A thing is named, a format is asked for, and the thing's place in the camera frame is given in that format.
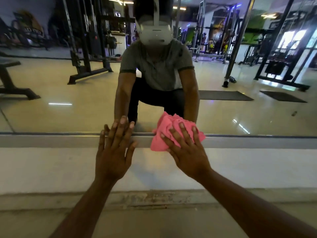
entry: shiny floor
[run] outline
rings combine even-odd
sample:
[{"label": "shiny floor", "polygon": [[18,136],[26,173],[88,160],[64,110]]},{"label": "shiny floor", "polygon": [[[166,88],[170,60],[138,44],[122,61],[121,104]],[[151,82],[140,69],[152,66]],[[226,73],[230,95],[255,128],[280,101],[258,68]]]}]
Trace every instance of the shiny floor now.
[{"label": "shiny floor", "polygon": [[[14,95],[0,96],[0,131],[8,132],[100,132],[112,124],[115,92],[120,69],[103,73],[76,85],[67,85],[76,74],[70,60],[18,59],[22,65],[8,68],[17,87],[31,88],[42,98],[27,100]],[[92,69],[101,63],[92,62]],[[235,65],[237,83],[221,87],[228,65],[219,62],[195,63],[200,90],[239,91],[254,101],[201,100],[198,128],[207,134],[317,136],[317,71],[305,69],[298,82],[311,85],[303,93],[289,86],[253,80],[259,65]],[[282,91],[308,103],[277,101],[260,90]],[[139,104],[136,132],[151,132],[163,108]]]},{"label": "shiny floor", "polygon": [[[315,203],[279,204],[278,207],[317,228]],[[0,212],[0,237],[48,237],[68,210]],[[239,225],[222,207],[116,210],[101,213],[93,238],[247,238]]]}]

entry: weight bench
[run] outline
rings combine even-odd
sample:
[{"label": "weight bench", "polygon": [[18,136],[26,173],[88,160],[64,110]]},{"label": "weight bench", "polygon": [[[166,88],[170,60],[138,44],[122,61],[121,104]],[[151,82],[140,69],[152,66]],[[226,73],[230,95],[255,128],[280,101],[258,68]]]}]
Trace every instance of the weight bench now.
[{"label": "weight bench", "polygon": [[9,60],[9,59],[0,59],[0,79],[3,83],[3,87],[0,87],[0,94],[20,94],[26,95],[29,100],[41,98],[36,95],[29,88],[17,88],[7,71],[8,67],[14,67],[21,65],[19,61]]}]

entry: hand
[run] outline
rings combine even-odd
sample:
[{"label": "hand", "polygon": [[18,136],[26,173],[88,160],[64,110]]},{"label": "hand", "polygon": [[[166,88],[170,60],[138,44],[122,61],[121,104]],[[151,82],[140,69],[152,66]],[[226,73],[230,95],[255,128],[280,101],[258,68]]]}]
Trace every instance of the hand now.
[{"label": "hand", "polygon": [[[126,123],[126,116],[122,116],[120,121],[114,120],[111,129],[109,129],[108,125],[105,125],[105,129],[100,133],[95,175],[95,182],[99,184],[109,181],[117,182],[131,166],[132,155],[137,142],[129,145],[134,122],[130,123],[124,134]],[[105,132],[109,132],[106,144]]]},{"label": "hand", "polygon": [[184,138],[172,128],[175,140],[181,147],[176,146],[172,140],[161,134],[162,139],[168,145],[167,150],[174,158],[176,165],[186,175],[201,183],[206,174],[212,171],[205,150],[200,143],[196,127],[193,127],[194,142],[189,136],[183,123],[179,124]]}]

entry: shirt sleeve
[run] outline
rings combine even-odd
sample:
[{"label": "shirt sleeve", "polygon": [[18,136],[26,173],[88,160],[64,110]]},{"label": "shirt sleeve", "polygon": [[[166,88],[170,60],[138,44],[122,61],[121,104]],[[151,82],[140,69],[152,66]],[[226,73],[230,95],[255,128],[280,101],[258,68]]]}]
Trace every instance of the shirt sleeve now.
[{"label": "shirt sleeve", "polygon": [[185,45],[182,45],[175,68],[179,72],[185,69],[194,69],[192,54]]},{"label": "shirt sleeve", "polygon": [[120,73],[136,73],[137,64],[133,46],[129,46],[122,55]]}]

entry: gray polo shirt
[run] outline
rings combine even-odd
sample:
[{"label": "gray polo shirt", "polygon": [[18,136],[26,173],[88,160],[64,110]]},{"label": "gray polo shirt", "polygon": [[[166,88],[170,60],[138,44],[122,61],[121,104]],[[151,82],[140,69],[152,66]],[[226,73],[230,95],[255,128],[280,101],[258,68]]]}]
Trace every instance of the gray polo shirt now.
[{"label": "gray polo shirt", "polygon": [[194,69],[192,54],[185,45],[173,39],[158,62],[152,62],[145,47],[138,40],[123,53],[120,73],[140,70],[147,84],[157,90],[171,91],[182,88],[179,71]]}]

